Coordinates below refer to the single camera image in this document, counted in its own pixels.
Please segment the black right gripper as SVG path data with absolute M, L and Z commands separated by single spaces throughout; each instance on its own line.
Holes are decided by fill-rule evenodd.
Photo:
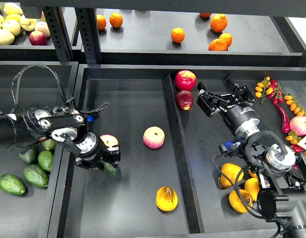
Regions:
M 200 82 L 197 105 L 208 116 L 220 114 L 233 135 L 252 135 L 259 132 L 259 116 L 252 108 L 256 99 L 246 86 L 240 86 L 231 75 L 223 79 L 229 94 L 218 95 L 206 90 Z

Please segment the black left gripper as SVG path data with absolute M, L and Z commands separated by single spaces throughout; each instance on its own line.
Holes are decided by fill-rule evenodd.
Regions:
M 103 170 L 101 162 L 110 163 L 114 168 L 118 167 L 121 158 L 119 145 L 105 146 L 100 137 L 94 133 L 88 133 L 85 139 L 75 144 L 80 152 L 76 155 L 75 165 L 86 170 Z

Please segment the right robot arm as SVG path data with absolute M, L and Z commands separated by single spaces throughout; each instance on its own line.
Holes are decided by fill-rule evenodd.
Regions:
M 245 161 L 238 176 L 246 170 L 257 176 L 257 207 L 244 200 L 242 206 L 252 216 L 276 223 L 283 237 L 306 238 L 306 156 L 293 152 L 274 132 L 259 130 L 255 98 L 247 87 L 231 76 L 222 82 L 224 95 L 213 94 L 199 83 L 197 104 L 208 117 L 220 114 L 235 137 L 219 146 L 220 156 Z

